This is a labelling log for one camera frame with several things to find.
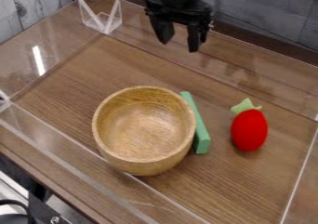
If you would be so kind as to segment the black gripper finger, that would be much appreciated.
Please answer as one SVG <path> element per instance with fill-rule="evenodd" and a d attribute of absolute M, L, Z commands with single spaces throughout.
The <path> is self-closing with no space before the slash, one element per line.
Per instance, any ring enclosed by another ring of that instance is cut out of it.
<path fill-rule="evenodd" d="M 206 42 L 209 30 L 198 23 L 190 23 L 187 25 L 187 46 L 189 52 L 197 52 L 201 44 Z"/>
<path fill-rule="evenodd" d="M 173 22 L 155 15 L 150 15 L 150 24 L 158 40 L 166 45 L 175 34 Z"/>

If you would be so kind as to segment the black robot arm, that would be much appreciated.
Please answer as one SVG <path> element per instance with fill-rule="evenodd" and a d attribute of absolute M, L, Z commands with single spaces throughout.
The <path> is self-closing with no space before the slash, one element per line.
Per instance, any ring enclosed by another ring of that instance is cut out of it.
<path fill-rule="evenodd" d="M 187 29 L 189 52 L 197 52 L 206 42 L 213 6 L 203 0 L 144 0 L 146 14 L 158 40 L 166 45 L 171 40 L 174 24 L 183 24 Z"/>

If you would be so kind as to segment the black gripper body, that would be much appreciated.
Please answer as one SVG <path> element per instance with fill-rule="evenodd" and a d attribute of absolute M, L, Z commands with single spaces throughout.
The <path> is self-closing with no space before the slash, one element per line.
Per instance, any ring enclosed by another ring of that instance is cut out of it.
<path fill-rule="evenodd" d="M 147 15 L 155 15 L 174 23 L 189 25 L 198 22 L 207 30 L 211 23 L 213 6 L 203 0 L 190 0 L 181 8 L 170 7 L 163 0 L 144 0 Z"/>

